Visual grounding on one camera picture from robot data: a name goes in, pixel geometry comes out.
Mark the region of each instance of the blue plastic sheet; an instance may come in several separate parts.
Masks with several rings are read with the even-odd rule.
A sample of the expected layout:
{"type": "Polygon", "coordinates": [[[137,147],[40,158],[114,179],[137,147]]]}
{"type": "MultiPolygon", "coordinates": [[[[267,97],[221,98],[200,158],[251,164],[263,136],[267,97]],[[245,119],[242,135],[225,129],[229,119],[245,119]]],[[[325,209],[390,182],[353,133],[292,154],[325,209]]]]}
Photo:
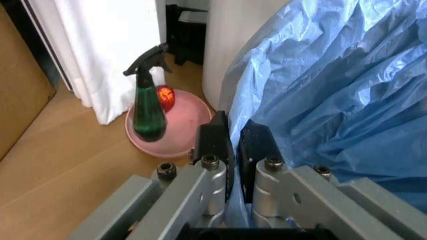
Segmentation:
{"type": "Polygon", "coordinates": [[[427,212],[426,16],[425,0],[285,5],[224,79],[233,146],[253,120],[270,128],[289,166],[370,177],[427,212]]]}

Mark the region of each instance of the brown cardboard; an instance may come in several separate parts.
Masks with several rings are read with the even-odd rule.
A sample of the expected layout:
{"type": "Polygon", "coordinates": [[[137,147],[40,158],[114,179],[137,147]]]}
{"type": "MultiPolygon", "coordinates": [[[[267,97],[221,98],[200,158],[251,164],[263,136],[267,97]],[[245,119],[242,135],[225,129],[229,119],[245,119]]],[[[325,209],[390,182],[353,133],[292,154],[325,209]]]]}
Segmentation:
{"type": "Polygon", "coordinates": [[[0,4],[0,161],[54,94],[0,4]]]}

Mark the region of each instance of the pink saucer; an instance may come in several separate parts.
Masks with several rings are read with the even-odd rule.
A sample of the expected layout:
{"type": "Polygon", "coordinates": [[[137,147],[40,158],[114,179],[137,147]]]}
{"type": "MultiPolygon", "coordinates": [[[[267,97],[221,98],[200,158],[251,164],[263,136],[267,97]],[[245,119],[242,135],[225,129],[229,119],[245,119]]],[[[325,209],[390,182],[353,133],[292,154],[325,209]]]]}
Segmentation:
{"type": "Polygon", "coordinates": [[[167,129],[156,142],[143,141],[134,130],[134,107],[126,116],[126,132],[130,141],[141,151],[168,159],[186,155],[194,148],[197,128],[211,121],[209,107],[197,96],[175,89],[175,106],[166,113],[167,129]]]}

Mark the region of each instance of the green spray bottle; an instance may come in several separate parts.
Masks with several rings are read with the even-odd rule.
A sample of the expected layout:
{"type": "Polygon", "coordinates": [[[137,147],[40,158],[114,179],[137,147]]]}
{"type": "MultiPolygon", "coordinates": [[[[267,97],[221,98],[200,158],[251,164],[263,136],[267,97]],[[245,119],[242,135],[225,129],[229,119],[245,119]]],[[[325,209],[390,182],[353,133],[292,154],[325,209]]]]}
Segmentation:
{"type": "Polygon", "coordinates": [[[168,126],[153,76],[150,74],[150,69],[153,67],[162,67],[165,71],[171,72],[165,62],[165,51],[167,50],[166,43],[155,46],[138,57],[129,69],[123,72],[125,76],[136,74],[133,128],[146,142],[160,140],[168,126]]]}

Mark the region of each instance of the screw head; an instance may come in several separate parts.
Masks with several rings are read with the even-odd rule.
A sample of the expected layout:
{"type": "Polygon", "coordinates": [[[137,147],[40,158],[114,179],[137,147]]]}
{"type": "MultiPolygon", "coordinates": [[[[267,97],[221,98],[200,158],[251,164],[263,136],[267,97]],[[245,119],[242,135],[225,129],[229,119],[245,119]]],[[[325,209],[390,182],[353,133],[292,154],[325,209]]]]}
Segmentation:
{"type": "Polygon", "coordinates": [[[157,167],[157,176],[161,181],[173,181],[177,177],[177,166],[171,162],[161,163],[157,167]]]}
{"type": "Polygon", "coordinates": [[[215,171],[220,167],[220,158],[213,154],[201,157],[201,166],[208,171],[215,171]]]}
{"type": "Polygon", "coordinates": [[[316,173],[320,174],[324,179],[330,181],[331,180],[331,169],[324,165],[316,165],[313,167],[316,173]]]}
{"type": "Polygon", "coordinates": [[[283,161],[278,156],[265,157],[265,168],[272,172],[278,172],[283,168],[283,161]]]}

